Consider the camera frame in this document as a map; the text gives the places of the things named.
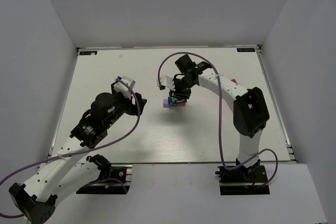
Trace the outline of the dark blue long block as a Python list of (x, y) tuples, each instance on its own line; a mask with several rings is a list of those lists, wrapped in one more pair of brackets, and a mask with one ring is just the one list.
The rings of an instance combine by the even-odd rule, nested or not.
[(186, 99), (178, 100), (177, 102), (172, 102), (171, 98), (173, 98), (173, 97), (168, 97), (168, 101), (169, 101), (170, 106), (180, 106), (180, 103), (183, 103), (183, 102), (186, 103), (187, 102)]

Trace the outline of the purple wood block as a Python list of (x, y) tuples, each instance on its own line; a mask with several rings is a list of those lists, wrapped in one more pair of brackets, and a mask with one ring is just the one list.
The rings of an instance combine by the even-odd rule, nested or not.
[(163, 100), (163, 107), (164, 108), (169, 108), (170, 107), (168, 99)]

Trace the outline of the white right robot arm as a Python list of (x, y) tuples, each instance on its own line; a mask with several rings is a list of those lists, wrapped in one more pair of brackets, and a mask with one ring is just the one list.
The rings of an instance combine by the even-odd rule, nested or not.
[(239, 133), (239, 151), (236, 165), (225, 166), (227, 170), (241, 167), (252, 169), (259, 165), (259, 143), (263, 129), (270, 118), (263, 92), (260, 88), (248, 89), (225, 78), (207, 59), (200, 63), (191, 60), (190, 54), (181, 54), (175, 62), (179, 73), (174, 77), (158, 78), (161, 89), (169, 88), (170, 97), (188, 100), (191, 89), (199, 86), (219, 97), (218, 109), (226, 102), (233, 113), (233, 125)]

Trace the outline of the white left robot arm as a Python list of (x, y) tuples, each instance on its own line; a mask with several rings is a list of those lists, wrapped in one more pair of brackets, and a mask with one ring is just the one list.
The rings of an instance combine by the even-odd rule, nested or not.
[(79, 160), (99, 149), (98, 144), (120, 117), (124, 114), (141, 116), (147, 100), (133, 92), (134, 86), (133, 79), (117, 77), (111, 92), (96, 96), (57, 155), (45, 161), (44, 166), (22, 184), (10, 186), (8, 191), (15, 206), (31, 223), (45, 223), (51, 217), (59, 198), (55, 188)]

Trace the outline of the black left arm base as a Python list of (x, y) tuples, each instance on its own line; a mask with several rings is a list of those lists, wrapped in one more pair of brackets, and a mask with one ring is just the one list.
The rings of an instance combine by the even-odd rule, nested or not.
[(114, 165), (100, 154), (86, 157), (98, 171), (97, 179), (76, 191), (77, 195), (126, 195), (131, 186), (132, 165)]

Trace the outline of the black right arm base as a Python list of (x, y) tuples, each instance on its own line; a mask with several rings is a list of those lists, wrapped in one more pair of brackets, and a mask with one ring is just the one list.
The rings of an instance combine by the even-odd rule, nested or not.
[(219, 178), (220, 194), (222, 196), (269, 195), (268, 181), (264, 165), (260, 165), (247, 177), (238, 169), (227, 170), (218, 167), (215, 175)]

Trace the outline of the blue table logo sticker left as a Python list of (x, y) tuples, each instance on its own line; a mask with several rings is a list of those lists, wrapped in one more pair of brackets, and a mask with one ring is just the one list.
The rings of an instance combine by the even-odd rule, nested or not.
[(80, 51), (79, 55), (81, 56), (91, 56), (91, 55), (97, 55), (97, 51)]

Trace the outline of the blue table logo sticker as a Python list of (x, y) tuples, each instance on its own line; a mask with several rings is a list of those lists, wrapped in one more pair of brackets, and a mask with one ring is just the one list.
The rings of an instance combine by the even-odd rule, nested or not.
[(238, 52), (255, 52), (255, 48), (237, 48)]
[(80, 51), (79, 55), (81, 56), (91, 56), (91, 55), (97, 55), (97, 51)]

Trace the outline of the blue table logo sticker right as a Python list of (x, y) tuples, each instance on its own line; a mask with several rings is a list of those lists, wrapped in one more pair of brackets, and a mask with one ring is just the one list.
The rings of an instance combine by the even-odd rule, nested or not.
[(237, 48), (238, 52), (255, 52), (255, 48)]

